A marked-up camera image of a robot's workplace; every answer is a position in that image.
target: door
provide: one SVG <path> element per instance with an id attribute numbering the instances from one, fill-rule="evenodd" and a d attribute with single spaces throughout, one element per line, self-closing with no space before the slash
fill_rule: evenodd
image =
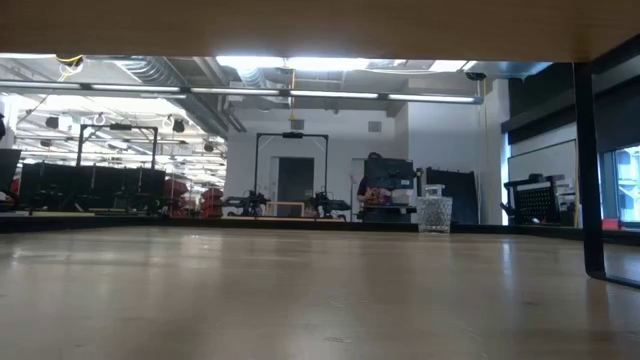
<path id="1" fill-rule="evenodd" d="M 313 194 L 313 158 L 281 157 L 278 164 L 278 201 L 306 202 Z M 300 207 L 278 206 L 278 216 L 298 217 Z"/>

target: black metal frame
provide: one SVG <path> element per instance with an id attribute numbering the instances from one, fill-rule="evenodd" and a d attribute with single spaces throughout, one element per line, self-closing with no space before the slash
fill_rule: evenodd
<path id="1" fill-rule="evenodd" d="M 582 200 L 582 237 L 587 274 L 595 279 L 640 289 L 640 281 L 607 275 L 600 213 L 598 150 L 594 111 L 593 74 L 602 73 L 640 53 L 640 34 L 591 63 L 574 63 L 578 163 Z"/>
<path id="2" fill-rule="evenodd" d="M 279 136 L 283 139 L 302 139 L 305 137 L 319 137 L 325 141 L 324 147 L 324 190 L 327 191 L 327 173 L 329 172 L 329 135 L 322 134 L 302 134 L 293 133 L 296 136 L 291 136 L 291 133 L 257 133 L 256 134 L 256 157 L 253 170 L 253 191 L 258 193 L 258 155 L 260 153 L 260 138 L 263 136 Z"/>
<path id="3" fill-rule="evenodd" d="M 82 146 L 85 143 L 84 140 L 84 131 L 87 128 L 92 129 L 110 129 L 114 131 L 131 131 L 133 129 L 140 130 L 151 130 L 153 131 L 153 145 L 151 149 L 151 170 L 155 170 L 156 168 L 156 147 L 158 146 L 158 127 L 157 126 L 136 126 L 136 125 L 120 125 L 117 126 L 112 125 L 93 125 L 93 124 L 82 124 L 80 125 L 80 136 L 78 137 L 78 157 L 76 158 L 76 167 L 80 167 L 82 163 Z"/>

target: ceiling light fixture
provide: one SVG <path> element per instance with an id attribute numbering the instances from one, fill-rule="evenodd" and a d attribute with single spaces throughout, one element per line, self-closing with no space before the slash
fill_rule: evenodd
<path id="1" fill-rule="evenodd" d="M 95 135 L 97 136 L 108 136 L 106 134 L 102 134 L 101 132 L 96 132 Z M 43 136 L 43 135 L 16 135 L 15 136 L 16 139 L 18 140 L 52 140 L 52 141 L 78 141 L 78 137 L 77 136 Z M 88 142 L 108 142 L 111 141 L 113 138 L 111 136 L 108 137 L 104 137 L 104 138 L 86 138 L 85 137 L 85 141 Z M 121 142 L 126 142 L 126 143 L 132 143 L 132 144 L 151 144 L 153 142 L 153 139 L 145 139 L 145 138 L 137 138 L 137 139 L 116 139 L 117 141 L 121 141 Z M 164 139 L 159 139 L 158 140 L 158 144 L 167 144 L 167 145 L 187 145 L 189 144 L 187 141 L 185 140 L 164 140 Z"/>
<path id="2" fill-rule="evenodd" d="M 472 61 L 467 61 L 466 64 L 464 64 L 464 66 L 462 67 L 462 70 L 464 71 L 469 71 L 469 69 L 471 69 L 475 64 L 477 64 L 478 62 L 475 60 Z"/>
<path id="3" fill-rule="evenodd" d="M 366 69 L 369 59 L 295 57 L 287 59 L 287 66 L 301 71 L 349 71 Z"/>
<path id="4" fill-rule="evenodd" d="M 284 59 L 270 56 L 218 56 L 218 63 L 236 69 L 283 67 Z"/>
<path id="5" fill-rule="evenodd" d="M 142 93 L 141 98 L 145 99 L 186 99 L 186 94 L 158 94 L 158 93 Z"/>
<path id="6" fill-rule="evenodd" d="M 213 146 L 213 143 L 211 141 L 207 141 L 204 143 L 204 151 L 213 152 L 213 150 L 215 150 L 215 147 Z"/>
<path id="7" fill-rule="evenodd" d="M 221 95 L 259 95 L 278 96 L 279 90 L 269 89 L 237 89 L 237 88 L 191 88 L 193 93 L 221 94 Z"/>
<path id="8" fill-rule="evenodd" d="M 454 72 L 460 70 L 466 63 L 466 60 L 436 60 L 429 68 L 429 71 Z"/>
<path id="9" fill-rule="evenodd" d="M 310 91 L 310 90 L 291 90 L 292 96 L 303 97 L 327 97 L 327 98 L 343 98 L 343 99 L 376 99 L 376 93 L 358 93 L 343 91 Z"/>
<path id="10" fill-rule="evenodd" d="M 29 89 L 66 89 L 79 90 L 80 84 L 61 82 L 36 82 L 36 81 L 0 81 L 0 87 L 29 88 Z"/>
<path id="11" fill-rule="evenodd" d="M 389 94 L 389 100 L 470 104 L 474 103 L 476 98 L 468 96 Z"/>
<path id="12" fill-rule="evenodd" d="M 180 92 L 180 88 L 177 86 L 96 84 L 96 85 L 91 85 L 91 88 L 94 90 L 102 90 L 102 91 L 132 91 L 132 92 L 161 92 L 161 93 Z"/>
<path id="13" fill-rule="evenodd" d="M 40 151 L 40 150 L 24 150 L 20 153 L 20 156 L 47 156 L 47 157 L 55 157 L 55 158 L 72 158 L 75 159 L 78 154 L 75 151 Z M 149 161 L 149 155 L 143 154 L 116 154 L 116 153 L 97 153 L 97 152 L 83 152 L 83 157 L 87 158 L 102 158 L 102 157 L 118 157 L 122 159 L 130 159 L 130 160 L 140 160 L 140 161 Z M 174 156 L 175 159 L 182 160 L 203 160 L 206 161 L 207 165 L 216 165 L 216 164 L 224 164 L 225 161 L 218 155 L 177 155 Z M 156 155 L 156 160 L 159 161 L 169 161 L 170 155 Z"/>
<path id="14" fill-rule="evenodd" d="M 57 129 L 60 127 L 60 118 L 57 116 L 49 116 L 44 124 L 50 129 Z"/>
<path id="15" fill-rule="evenodd" d="M 184 132 L 185 128 L 184 128 L 184 120 L 182 119 L 174 119 L 173 120 L 173 127 L 171 128 L 171 130 L 177 132 L 178 134 L 181 134 Z"/>
<path id="16" fill-rule="evenodd" d="M 129 148 L 129 145 L 122 141 L 109 141 L 107 142 L 107 146 L 109 147 L 109 149 L 115 151 L 127 150 Z"/>

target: exposed ductwork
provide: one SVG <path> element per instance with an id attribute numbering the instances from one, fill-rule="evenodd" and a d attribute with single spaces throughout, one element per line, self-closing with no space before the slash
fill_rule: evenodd
<path id="1" fill-rule="evenodd" d="M 187 85 L 182 76 L 165 58 L 136 56 L 122 59 L 118 65 L 144 84 L 163 86 Z M 195 95 L 184 99 L 167 99 L 192 114 L 193 121 L 205 132 L 224 136 L 229 131 L 225 120 Z"/>
<path id="2" fill-rule="evenodd" d="M 264 78 L 262 69 L 237 69 L 238 76 L 242 79 L 242 82 L 246 87 L 251 88 L 266 88 L 267 79 Z"/>

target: ceiling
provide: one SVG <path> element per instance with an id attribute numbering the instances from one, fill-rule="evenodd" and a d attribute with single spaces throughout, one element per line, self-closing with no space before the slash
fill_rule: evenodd
<path id="1" fill-rule="evenodd" d="M 62 70 L 52 57 L 0 57 L 0 79 L 55 81 Z M 86 83 L 140 84 L 115 63 L 101 60 L 87 60 L 81 71 L 67 79 Z M 42 90 L 11 91 L 3 96 L 9 97 L 12 116 L 17 118 L 15 147 L 23 150 L 23 161 L 75 164 L 80 124 L 155 126 L 160 140 L 156 147 L 157 168 L 186 176 L 194 183 L 217 186 L 224 183 L 227 151 L 224 140 L 206 134 L 194 121 L 193 114 L 172 99 Z M 57 128 L 47 126 L 50 117 L 58 119 Z M 173 132 L 175 119 L 184 119 L 182 133 Z M 149 130 L 90 128 L 84 135 L 89 140 L 83 145 L 83 164 L 149 166 L 153 149 L 153 133 Z M 213 151 L 205 151 L 205 139 L 211 140 Z"/>
<path id="2" fill-rule="evenodd" d="M 0 51 L 589 61 L 637 0 L 7 0 Z"/>
<path id="3" fill-rule="evenodd" d="M 140 84 L 139 75 L 133 75 L 125 63 L 148 62 L 164 64 L 165 70 L 175 71 L 177 78 L 159 78 L 151 85 L 176 85 L 167 81 L 179 81 L 180 85 L 246 87 L 235 68 L 220 66 L 213 57 L 129 57 L 129 56 L 87 56 L 82 71 L 73 74 L 68 81 L 80 83 Z M 290 87 L 302 90 L 355 91 L 382 93 L 431 93 L 454 96 L 481 96 L 477 84 L 462 72 L 431 72 L 434 60 L 371 60 L 366 69 L 355 71 L 283 71 L 278 68 L 261 68 L 260 72 L 273 87 Z M 487 91 L 491 90 L 493 78 L 523 78 L 537 73 L 550 63 L 547 62 L 505 62 L 474 61 L 470 71 L 483 72 L 489 76 Z M 52 81 L 62 72 L 62 65 L 54 55 L 0 54 L 0 78 L 36 81 Z M 82 95 L 82 92 L 67 92 L 67 95 Z M 219 104 L 217 95 L 198 96 L 205 106 L 214 109 Z M 290 109 L 289 99 L 269 97 L 229 97 L 236 109 Z M 204 132 L 225 136 L 229 129 L 244 131 L 242 119 L 234 124 L 233 119 L 215 119 L 210 113 L 203 113 L 202 107 L 193 108 L 193 103 L 173 101 L 178 107 L 192 114 L 191 118 Z M 389 101 L 346 100 L 330 98 L 297 98 L 297 109 L 323 109 L 338 113 L 341 110 L 386 111 L 395 117 L 401 104 Z"/>

